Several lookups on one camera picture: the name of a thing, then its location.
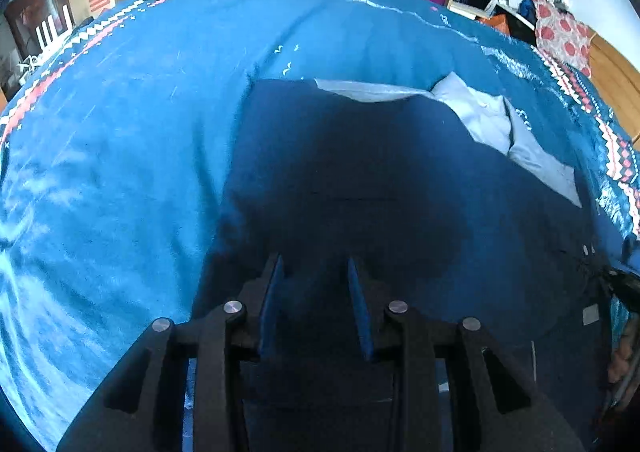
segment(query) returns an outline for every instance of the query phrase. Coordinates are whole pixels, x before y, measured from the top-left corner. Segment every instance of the dark blue fabric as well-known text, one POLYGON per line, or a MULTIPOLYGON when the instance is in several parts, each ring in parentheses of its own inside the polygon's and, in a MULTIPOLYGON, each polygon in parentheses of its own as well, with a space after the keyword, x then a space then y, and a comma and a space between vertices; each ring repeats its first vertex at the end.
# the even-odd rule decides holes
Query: dark blue fabric
POLYGON ((518 6, 518 13, 532 25, 536 24, 536 7, 533 0, 523 0, 518 6))
MULTIPOLYGON (((578 209, 474 142, 443 103, 417 96, 365 105, 314 82, 258 81, 243 108, 194 304, 196 316, 205 314, 257 276, 270 252, 282 254, 286 277, 273 285, 264 314, 272 328, 262 342, 264 363, 244 371, 255 398, 246 412, 252 445, 384 450, 384 438, 367 429, 388 425, 390 372, 362 358, 347 255, 361 255, 372 276, 430 318, 478 317, 505 345, 542 339, 540 375, 569 373, 572 388, 588 390, 581 406, 562 407, 583 430, 584 413, 588 420, 595 410, 585 396, 602 403, 595 373, 605 367, 571 362, 584 358, 573 350, 592 336, 575 324, 559 337, 577 339, 573 346, 546 344, 546 334, 591 284, 585 203, 578 209), (352 432, 320 432, 302 425, 305 418, 352 432)), ((552 399, 564 400, 562 386, 544 383, 551 385, 558 388, 547 391, 552 399)))
MULTIPOLYGON (((596 437, 611 358, 609 298, 591 281, 574 306, 547 333, 534 340, 538 388, 554 403, 588 450, 596 437), (598 306, 599 318, 584 325, 583 310, 598 306)), ((533 376, 530 342, 510 349, 533 376)))

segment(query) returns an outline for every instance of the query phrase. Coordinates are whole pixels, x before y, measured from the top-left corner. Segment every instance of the blue blanket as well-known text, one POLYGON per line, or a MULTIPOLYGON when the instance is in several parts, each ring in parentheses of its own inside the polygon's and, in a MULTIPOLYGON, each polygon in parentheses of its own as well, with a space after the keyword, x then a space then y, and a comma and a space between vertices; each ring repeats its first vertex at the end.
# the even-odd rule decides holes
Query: blue blanket
POLYGON ((590 445, 610 339, 598 337, 606 302, 602 321, 582 320, 598 301, 583 292, 602 292, 591 280, 598 259, 583 249, 594 238, 585 188, 578 183, 585 207, 573 205, 474 142, 430 98, 363 104, 309 80, 255 82, 194 302, 194 315, 205 315, 258 276, 269 253, 282 255, 285 276, 262 312, 260 363, 243 375, 252 450, 385 450, 371 430, 389 427, 393 381, 364 361, 354 318, 360 327, 368 318, 350 309, 346 255, 427 317, 478 317, 536 368, 590 445))
POLYGON ((638 165, 611 109, 430 2, 129 0, 71 39, 0 119, 0 385, 27 428, 53 450, 151 320, 189 316, 252 82, 431 89, 450 71, 581 170, 599 230, 584 248, 617 257, 639 232, 638 165))

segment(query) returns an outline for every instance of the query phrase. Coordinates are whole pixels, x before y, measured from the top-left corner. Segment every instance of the red polka dot fabric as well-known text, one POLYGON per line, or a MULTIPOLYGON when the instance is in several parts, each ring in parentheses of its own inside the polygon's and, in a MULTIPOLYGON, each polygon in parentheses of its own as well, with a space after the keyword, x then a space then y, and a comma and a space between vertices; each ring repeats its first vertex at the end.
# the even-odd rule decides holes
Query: red polka dot fabric
POLYGON ((536 7, 536 44, 538 49, 591 78, 589 67, 589 28, 563 14, 547 0, 533 0, 536 7))

